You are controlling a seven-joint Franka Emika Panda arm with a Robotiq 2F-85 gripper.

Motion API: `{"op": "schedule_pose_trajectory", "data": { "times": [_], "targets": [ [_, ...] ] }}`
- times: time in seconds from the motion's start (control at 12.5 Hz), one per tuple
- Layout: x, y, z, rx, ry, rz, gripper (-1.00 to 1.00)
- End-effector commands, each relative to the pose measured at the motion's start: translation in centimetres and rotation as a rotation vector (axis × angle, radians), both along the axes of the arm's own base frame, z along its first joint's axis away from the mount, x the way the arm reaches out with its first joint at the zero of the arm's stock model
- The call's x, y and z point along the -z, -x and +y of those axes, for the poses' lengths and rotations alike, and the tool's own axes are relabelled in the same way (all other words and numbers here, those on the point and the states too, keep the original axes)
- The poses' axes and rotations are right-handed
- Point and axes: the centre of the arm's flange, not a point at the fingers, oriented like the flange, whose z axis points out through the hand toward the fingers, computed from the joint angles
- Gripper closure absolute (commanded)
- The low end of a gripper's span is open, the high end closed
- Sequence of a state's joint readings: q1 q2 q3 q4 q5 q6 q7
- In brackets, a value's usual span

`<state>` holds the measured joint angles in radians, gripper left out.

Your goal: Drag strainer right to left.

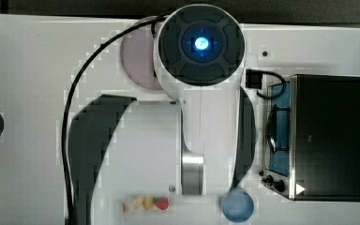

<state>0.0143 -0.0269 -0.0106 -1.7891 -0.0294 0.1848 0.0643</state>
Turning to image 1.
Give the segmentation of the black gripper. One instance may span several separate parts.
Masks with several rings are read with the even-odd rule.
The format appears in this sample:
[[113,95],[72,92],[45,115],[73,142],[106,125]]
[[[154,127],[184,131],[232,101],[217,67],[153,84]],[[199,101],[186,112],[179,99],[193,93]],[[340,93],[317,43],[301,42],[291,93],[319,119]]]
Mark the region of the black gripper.
[[248,69],[246,72],[246,88],[261,89],[263,87],[263,73],[259,70]]

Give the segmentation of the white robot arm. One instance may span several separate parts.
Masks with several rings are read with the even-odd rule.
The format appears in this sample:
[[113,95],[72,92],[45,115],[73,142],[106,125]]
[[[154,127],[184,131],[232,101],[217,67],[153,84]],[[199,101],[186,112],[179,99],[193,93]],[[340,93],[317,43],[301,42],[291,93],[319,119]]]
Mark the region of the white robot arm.
[[250,66],[237,20],[180,7],[117,36],[122,87],[66,116],[66,225],[235,225],[255,153]]

